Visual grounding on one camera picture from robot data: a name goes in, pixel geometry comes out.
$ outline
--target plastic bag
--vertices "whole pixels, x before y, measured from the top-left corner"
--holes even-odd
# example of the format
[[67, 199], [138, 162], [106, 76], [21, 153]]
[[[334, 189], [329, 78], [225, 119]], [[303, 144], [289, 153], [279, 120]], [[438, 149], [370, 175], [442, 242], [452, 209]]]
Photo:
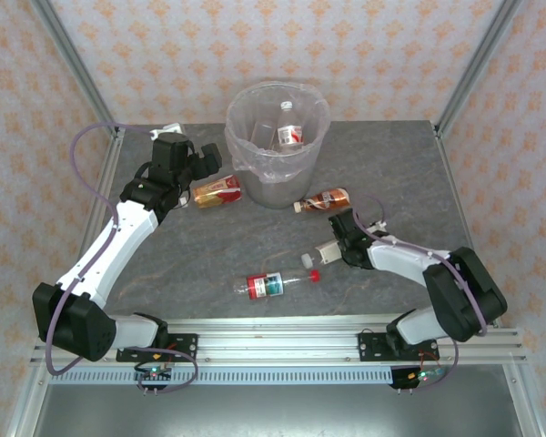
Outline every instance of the plastic bag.
[[[258, 120], [277, 120], [280, 104], [291, 101], [301, 120], [304, 146], [293, 153], [258, 148], [249, 139]], [[287, 182], [304, 170], [311, 170], [330, 122], [329, 105], [310, 85], [263, 82], [249, 87], [228, 106], [225, 137], [233, 157], [233, 168], [248, 170], [263, 184]]]

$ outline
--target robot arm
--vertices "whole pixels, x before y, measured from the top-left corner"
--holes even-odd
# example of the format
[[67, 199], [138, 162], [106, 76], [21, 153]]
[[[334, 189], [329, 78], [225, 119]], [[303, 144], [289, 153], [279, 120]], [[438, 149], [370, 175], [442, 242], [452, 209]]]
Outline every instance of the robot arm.
[[[104, 312], [107, 297], [139, 245], [180, 203], [190, 182], [207, 178], [222, 167], [215, 144], [203, 146], [201, 158], [178, 124], [152, 133], [152, 160], [125, 186], [116, 208], [117, 223], [107, 223], [81, 260], [55, 286], [41, 283], [33, 294], [39, 337], [45, 341], [58, 302], [73, 287], [56, 324], [53, 344], [90, 361], [100, 360], [111, 348], [168, 346], [165, 322], [142, 314], [109, 317]], [[111, 232], [115, 235], [106, 243]], [[100, 250], [101, 256], [82, 276]]]
[[475, 309], [457, 283], [445, 259], [468, 284], [486, 323], [507, 310], [506, 300], [472, 249], [452, 252], [410, 245], [390, 235], [384, 223], [364, 233], [348, 209], [329, 219], [337, 241], [318, 248], [325, 262], [340, 257], [352, 267], [386, 270], [427, 288], [432, 306], [412, 310], [387, 327], [387, 342], [395, 352], [412, 349], [425, 340], [451, 337], [466, 341], [481, 329]]

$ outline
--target wall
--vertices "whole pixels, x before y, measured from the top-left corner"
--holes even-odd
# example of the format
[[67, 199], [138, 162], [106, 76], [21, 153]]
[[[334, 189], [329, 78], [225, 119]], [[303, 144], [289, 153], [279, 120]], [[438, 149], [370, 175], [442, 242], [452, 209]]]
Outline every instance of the wall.
[[338, 120], [437, 120], [501, 0], [53, 3], [115, 119], [197, 123], [268, 78]]
[[[0, 0], [0, 436], [35, 343], [31, 295], [75, 260], [89, 207], [68, 145], [96, 121], [28, 0]], [[96, 180], [104, 132], [87, 137], [79, 165]]]
[[521, 6], [445, 137], [474, 243], [523, 327], [546, 408], [546, 0]]

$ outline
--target trash can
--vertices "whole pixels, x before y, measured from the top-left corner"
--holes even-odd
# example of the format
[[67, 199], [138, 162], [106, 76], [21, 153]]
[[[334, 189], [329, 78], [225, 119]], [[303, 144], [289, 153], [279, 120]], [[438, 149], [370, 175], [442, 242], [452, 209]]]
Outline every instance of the trash can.
[[[292, 102], [301, 121], [303, 146], [283, 152], [251, 143], [255, 123], [277, 122], [285, 101]], [[303, 198], [311, 185], [329, 121], [328, 102], [310, 85], [265, 82], [238, 93], [228, 106], [225, 137], [233, 168], [248, 195], [268, 208], [286, 208]]]

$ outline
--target bottle in trash can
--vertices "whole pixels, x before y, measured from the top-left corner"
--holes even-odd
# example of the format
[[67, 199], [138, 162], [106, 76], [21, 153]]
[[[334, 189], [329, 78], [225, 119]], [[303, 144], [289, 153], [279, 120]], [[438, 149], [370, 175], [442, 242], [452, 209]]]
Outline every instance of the bottle in trash can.
[[286, 288], [292, 288], [304, 283], [319, 282], [317, 270], [293, 269], [276, 273], [262, 273], [246, 278], [235, 278], [233, 290], [235, 294], [248, 295], [250, 299], [281, 296]]
[[281, 115], [277, 122], [281, 150], [295, 150], [303, 146], [303, 133], [298, 115], [289, 101], [281, 103]]

